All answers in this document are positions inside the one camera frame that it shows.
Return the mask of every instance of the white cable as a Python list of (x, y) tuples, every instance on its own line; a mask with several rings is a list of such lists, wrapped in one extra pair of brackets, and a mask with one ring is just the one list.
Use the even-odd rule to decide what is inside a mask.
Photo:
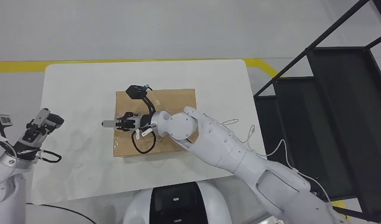
[(16, 169), (16, 166), (17, 166), (17, 153), (16, 151), (14, 150), (13, 146), (11, 144), (8, 143), (8, 141), (4, 141), (3, 142), (4, 144), (6, 144), (8, 147), (11, 148), (13, 154), (14, 154), (14, 157), (15, 157), (15, 162), (14, 162), (14, 165), (13, 165), (13, 169), (12, 169), (12, 172), (5, 178), (3, 179), (0, 183), (3, 183), (4, 181), (6, 181), (8, 178), (10, 178), (14, 172), (14, 170)]
[(283, 142), (283, 144), (285, 145), (286, 162), (287, 162), (287, 165), (290, 167), (290, 169), (296, 171), (299, 175), (301, 175), (301, 176), (303, 176), (303, 177), (305, 177), (305, 178), (307, 178), (307, 179), (311, 179), (312, 181), (314, 181), (315, 183), (317, 183), (317, 185), (321, 188), (321, 190), (323, 190), (325, 196), (327, 197), (327, 200), (328, 200), (329, 205), (332, 206), (331, 199), (328, 197), (328, 194), (327, 194), (326, 190), (323, 188), (323, 186), (322, 186), (319, 182), (317, 182), (315, 179), (313, 179), (313, 178), (311, 178), (311, 177), (309, 177), (309, 176), (307, 176), (307, 175), (305, 175), (305, 174), (299, 172), (299, 170), (297, 170), (296, 168), (294, 168), (294, 167), (292, 167), (292, 166), (290, 165), (290, 163), (288, 162), (288, 156), (287, 156), (287, 145), (286, 145), (286, 141), (285, 141), (284, 139), (281, 139), (281, 140), (279, 141), (278, 146), (277, 146), (277, 147), (275, 148), (275, 150), (274, 150), (273, 152), (271, 152), (270, 154), (262, 155), (262, 154), (257, 153), (256, 151), (254, 151), (254, 153), (256, 153), (256, 155), (258, 155), (258, 156), (270, 156), (270, 155), (273, 155), (273, 154), (279, 149), (280, 144), (281, 144), (282, 142)]
[[(204, 115), (205, 115), (206, 117), (209, 117), (210, 119), (214, 120), (212, 117), (206, 115), (205, 113), (204, 113)], [(230, 130), (227, 126), (228, 126), (228, 125), (235, 124), (235, 123), (238, 123), (238, 122), (239, 122), (239, 119), (230, 119), (230, 120), (226, 120), (226, 121), (224, 121), (223, 123), (219, 123), (219, 122), (217, 122), (217, 123), (220, 124), (220, 125), (222, 125), (222, 126), (223, 126), (225, 129), (227, 129), (228, 131), (233, 132), (233, 131)], [(241, 140), (234, 134), (234, 132), (233, 132), (233, 134), (234, 134), (234, 137), (235, 137), (239, 142), (241, 142), (242, 144), (247, 143), (247, 146), (248, 146), (249, 150), (252, 151), (251, 147), (249, 146), (249, 140), (250, 140), (250, 138), (251, 138), (251, 136), (252, 136), (252, 134), (253, 134), (254, 132), (255, 132), (255, 125), (251, 125), (251, 126), (250, 126), (250, 129), (249, 129), (249, 132), (248, 132), (248, 137), (247, 137), (247, 139), (246, 139), (245, 141), (241, 141)]]
[(315, 183), (317, 183), (317, 185), (319, 185), (319, 187), (321, 188), (321, 190), (323, 190), (324, 194), (326, 195), (329, 205), (332, 206), (331, 199), (329, 199), (326, 190), (323, 188), (323, 186), (322, 186), (319, 182), (317, 182), (315, 179), (313, 179), (313, 178), (311, 178), (311, 177), (309, 177), (309, 176), (307, 176), (307, 175), (305, 175), (305, 174), (303, 174), (303, 173), (301, 173), (301, 172), (299, 172), (299, 171), (298, 171), (298, 173), (299, 173), (301, 176), (303, 176), (303, 177), (305, 177), (305, 178), (308, 178), (308, 179), (311, 179), (312, 181), (314, 181)]
[(154, 91), (153, 89), (151, 89), (151, 88), (150, 88), (150, 90), (151, 90), (151, 92), (155, 95), (155, 97), (156, 97), (156, 99), (158, 100), (158, 102), (160, 103), (160, 105), (161, 105), (162, 107), (164, 107), (164, 109), (165, 109), (169, 114), (171, 114), (171, 112), (168, 111), (168, 109), (161, 103), (160, 99), (156, 96), (155, 91)]

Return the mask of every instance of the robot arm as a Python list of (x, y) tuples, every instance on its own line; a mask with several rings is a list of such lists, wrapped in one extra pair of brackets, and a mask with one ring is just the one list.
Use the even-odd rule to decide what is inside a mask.
[[(297, 170), (247, 150), (233, 132), (192, 107), (185, 107), (183, 113), (173, 116), (166, 111), (155, 113), (151, 125), (157, 135), (169, 135), (202, 161), (242, 179), (261, 205), (278, 219), (294, 224), (348, 223), (330, 205), (310, 193), (310, 183)], [(197, 128), (199, 136), (191, 143), (187, 137)]]
[[(0, 122), (0, 146), (5, 150), (0, 156), (0, 222), (25, 223), (26, 187), (22, 173), (28, 172), (39, 159), (50, 163), (61, 160), (61, 156), (44, 151), (41, 146), (45, 138), (59, 128), (64, 120), (51, 114), (47, 108), (41, 109), (36, 118), (27, 124), (26, 131), (14, 146), (8, 143), (4, 134), (4, 127), (12, 125), (10, 117), (1, 115)], [(41, 155), (44, 152), (55, 155), (58, 159), (43, 158)]]

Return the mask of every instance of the gray floor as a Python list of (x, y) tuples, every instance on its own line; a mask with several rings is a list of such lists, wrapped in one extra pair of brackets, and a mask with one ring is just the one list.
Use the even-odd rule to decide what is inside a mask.
[[(0, 0), (0, 61), (258, 57), (280, 70), (357, 0)], [(322, 43), (365, 45), (381, 35), (369, 4)], [(381, 64), (381, 46), (372, 50)], [(248, 68), (253, 92), (269, 77)], [(310, 75), (306, 60), (288, 76)], [(0, 74), (0, 112), (14, 142), (40, 109), (43, 73)], [(234, 223), (266, 214), (234, 177), (212, 182)], [(58, 203), (97, 223), (121, 223), (133, 192)], [(84, 223), (59, 210), (28, 207), (28, 222)]]

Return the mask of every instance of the white table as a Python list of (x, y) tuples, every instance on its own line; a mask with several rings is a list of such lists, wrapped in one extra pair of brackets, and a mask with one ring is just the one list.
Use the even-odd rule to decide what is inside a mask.
[(65, 123), (43, 143), (63, 156), (57, 164), (38, 162), (32, 201), (53, 203), (229, 176), (186, 151), (132, 158), (113, 157), (115, 92), (148, 83), (153, 89), (194, 88), (197, 109), (223, 122), (242, 140), (254, 124), (250, 144), (265, 153), (254, 100), (242, 60), (54, 64), (45, 72), (41, 107)]

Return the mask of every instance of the brown cardboard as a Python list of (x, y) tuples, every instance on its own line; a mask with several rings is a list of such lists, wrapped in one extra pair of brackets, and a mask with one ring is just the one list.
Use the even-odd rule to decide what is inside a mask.
[[(148, 114), (148, 108), (142, 100), (132, 100), (124, 91), (117, 92), (116, 97), (115, 119), (123, 116), (127, 111)], [(194, 89), (155, 90), (154, 93), (148, 91), (147, 97), (152, 101), (156, 111), (164, 111), (166, 108), (171, 114), (176, 114), (182, 112), (185, 106), (196, 108)], [(190, 137), (191, 141), (194, 141), (197, 137), (196, 133)], [(144, 155), (140, 154), (133, 146), (131, 134), (132, 131), (114, 130), (114, 157)], [(139, 140), (135, 139), (135, 143), (141, 151), (146, 151), (151, 147), (153, 137), (151, 133), (146, 137), (140, 136)], [(167, 136), (157, 138), (155, 147), (147, 155), (181, 150), (184, 149)]]

